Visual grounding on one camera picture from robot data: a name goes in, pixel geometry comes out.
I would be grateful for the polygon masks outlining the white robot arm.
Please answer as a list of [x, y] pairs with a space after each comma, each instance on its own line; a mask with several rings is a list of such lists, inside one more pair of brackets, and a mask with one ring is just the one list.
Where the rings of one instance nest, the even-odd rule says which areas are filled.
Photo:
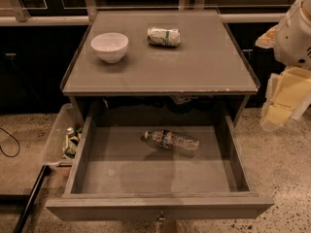
[[295, 0], [280, 22], [256, 40], [256, 46], [273, 49], [285, 65], [272, 73], [265, 92], [260, 126], [272, 132], [292, 118], [298, 120], [310, 105], [311, 93], [311, 0]]

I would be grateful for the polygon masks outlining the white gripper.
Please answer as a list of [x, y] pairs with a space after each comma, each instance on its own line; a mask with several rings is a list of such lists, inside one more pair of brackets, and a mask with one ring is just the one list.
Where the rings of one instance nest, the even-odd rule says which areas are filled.
[[[280, 76], [272, 73], [268, 80], [259, 125], [272, 132], [283, 127], [290, 117], [300, 119], [310, 105], [311, 71], [307, 69], [311, 68], [311, 21], [304, 13], [285, 16], [258, 37], [256, 46], [273, 49], [278, 62], [294, 66], [287, 67]], [[276, 104], [272, 102], [274, 92]]]

